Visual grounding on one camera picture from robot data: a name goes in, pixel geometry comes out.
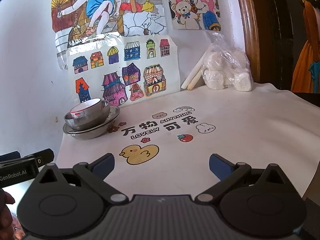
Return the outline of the person left hand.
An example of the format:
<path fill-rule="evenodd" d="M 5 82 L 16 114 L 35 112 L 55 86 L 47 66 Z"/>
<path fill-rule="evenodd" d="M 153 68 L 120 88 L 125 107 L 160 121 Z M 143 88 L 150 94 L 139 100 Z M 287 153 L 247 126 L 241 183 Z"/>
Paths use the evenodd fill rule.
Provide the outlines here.
<path fill-rule="evenodd" d="M 3 202 L 4 207 L 1 211 L 1 239 L 2 240 L 12 240 L 14 239 L 14 227 L 12 226 L 12 215 L 8 208 L 8 204 L 14 204 L 14 198 L 7 192 L 4 191 Z"/>

